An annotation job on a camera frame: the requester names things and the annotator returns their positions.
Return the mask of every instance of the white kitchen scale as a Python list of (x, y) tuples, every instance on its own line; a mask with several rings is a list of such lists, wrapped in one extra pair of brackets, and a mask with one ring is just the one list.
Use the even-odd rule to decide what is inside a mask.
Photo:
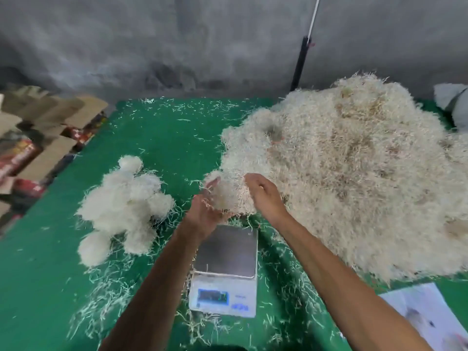
[(258, 233), (218, 225), (193, 263), (189, 308), (254, 318), (257, 302)]

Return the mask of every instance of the human arm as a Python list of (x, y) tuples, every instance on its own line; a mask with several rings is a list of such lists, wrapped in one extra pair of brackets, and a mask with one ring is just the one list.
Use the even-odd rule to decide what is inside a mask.
[(156, 259), (99, 351), (159, 351), (166, 347), (181, 291), (200, 243), (228, 218), (210, 205), (209, 183)]
[(288, 213), (271, 181), (247, 174), (245, 182), (256, 208), (284, 237), (354, 350), (432, 350), (405, 318)]

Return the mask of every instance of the concrete wall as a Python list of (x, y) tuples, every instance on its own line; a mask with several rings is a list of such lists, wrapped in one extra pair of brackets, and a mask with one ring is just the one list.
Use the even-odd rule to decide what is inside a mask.
[[(107, 100), (287, 92), (315, 0), (0, 0), (0, 65)], [(468, 0), (321, 0), (302, 87), (468, 83)]]

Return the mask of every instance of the large pile of white strands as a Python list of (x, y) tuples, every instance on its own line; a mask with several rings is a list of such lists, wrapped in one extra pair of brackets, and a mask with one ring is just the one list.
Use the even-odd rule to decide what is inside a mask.
[(119, 169), (105, 174), (102, 184), (86, 194), (75, 213), (89, 220), (95, 229), (80, 242), (81, 263), (97, 266), (111, 252), (111, 238), (125, 233), (124, 251), (149, 252), (155, 232), (150, 218), (163, 219), (174, 206), (170, 195), (161, 192), (161, 180), (151, 172), (140, 173), (143, 163), (137, 156), (119, 160)]
[(468, 266), (468, 137), (448, 133), (398, 83), (374, 75), (290, 93), (222, 133), (214, 205), (255, 208), (261, 173), (333, 253), (383, 281)]

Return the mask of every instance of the green table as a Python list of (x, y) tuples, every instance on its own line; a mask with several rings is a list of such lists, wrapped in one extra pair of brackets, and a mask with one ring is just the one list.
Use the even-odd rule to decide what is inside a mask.
[[(262, 99), (121, 102), (44, 198), (0, 241), (2, 349), (95, 350), (197, 192), (196, 180), (219, 165), (221, 131), (238, 125), (252, 109), (270, 105), (271, 100)], [(83, 192), (99, 184), (125, 154), (138, 155), (145, 168), (158, 170), (178, 211), (158, 227), (160, 237), (151, 254), (131, 258), (117, 251), (100, 268), (85, 273), (76, 250), (91, 228), (73, 214)], [(253, 350), (349, 350), (291, 251), (260, 218), (243, 222), (248, 223), (261, 229), (257, 317), (207, 321), (200, 313), (186, 314), (183, 301), (168, 349), (199, 349), (212, 342)], [(468, 327), (465, 278), (437, 283)]]

